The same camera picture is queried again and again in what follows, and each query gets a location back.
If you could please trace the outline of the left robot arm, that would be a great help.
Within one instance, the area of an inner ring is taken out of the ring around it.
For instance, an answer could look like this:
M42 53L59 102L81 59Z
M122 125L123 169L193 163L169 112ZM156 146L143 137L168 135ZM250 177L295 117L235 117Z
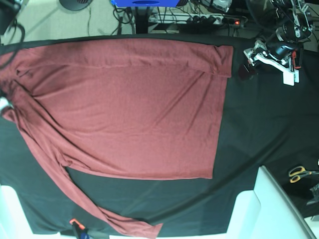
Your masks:
M253 47L243 51L246 61L238 75L240 79L248 79L258 74L263 65L269 65L282 72L285 85L293 86L299 82L304 43L310 41L315 24L310 6L304 0L272 0L271 4L277 20L274 26L266 27L258 21L251 2L246 1L255 23L270 36L256 39Z

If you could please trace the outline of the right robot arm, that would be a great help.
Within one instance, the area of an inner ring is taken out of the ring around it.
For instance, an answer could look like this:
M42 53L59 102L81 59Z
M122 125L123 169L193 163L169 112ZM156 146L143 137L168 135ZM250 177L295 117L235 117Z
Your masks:
M0 64L0 71L2 72L16 57L19 50L22 48L25 39L25 28L21 23L17 22L17 17L22 11L24 0L1 0L0 1L0 36L13 29L11 40L13 40L16 30L19 29L21 36L18 43L13 45L13 51L7 60Z

